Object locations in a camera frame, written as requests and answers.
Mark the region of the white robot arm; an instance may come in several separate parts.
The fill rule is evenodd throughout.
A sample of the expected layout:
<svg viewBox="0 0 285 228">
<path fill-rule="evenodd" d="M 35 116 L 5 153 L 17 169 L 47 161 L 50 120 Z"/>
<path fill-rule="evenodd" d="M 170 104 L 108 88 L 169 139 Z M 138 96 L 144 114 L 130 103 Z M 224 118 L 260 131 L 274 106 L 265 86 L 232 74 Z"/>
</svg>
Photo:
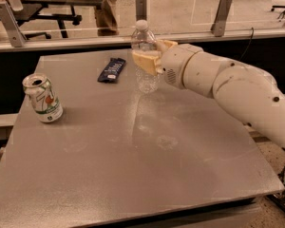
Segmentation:
<svg viewBox="0 0 285 228">
<path fill-rule="evenodd" d="M 267 71 L 174 41 L 134 41 L 134 63 L 171 86 L 211 98 L 229 115 L 285 148 L 285 95 Z"/>
</svg>

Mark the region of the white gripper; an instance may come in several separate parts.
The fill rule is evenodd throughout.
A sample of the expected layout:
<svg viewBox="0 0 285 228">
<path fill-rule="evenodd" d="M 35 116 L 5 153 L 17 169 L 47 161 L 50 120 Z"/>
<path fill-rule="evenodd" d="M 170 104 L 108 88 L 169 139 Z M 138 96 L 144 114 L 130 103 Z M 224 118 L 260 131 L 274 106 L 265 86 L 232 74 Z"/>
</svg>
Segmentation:
<svg viewBox="0 0 285 228">
<path fill-rule="evenodd" d="M 170 40 L 158 40 L 156 47 L 157 50 L 133 50 L 134 63 L 153 76 L 162 74 L 163 71 L 163 79 L 169 85 L 184 89 L 184 70 L 191 58 L 202 52 L 202 48 L 190 44 L 178 45 L 177 42 Z"/>
</svg>

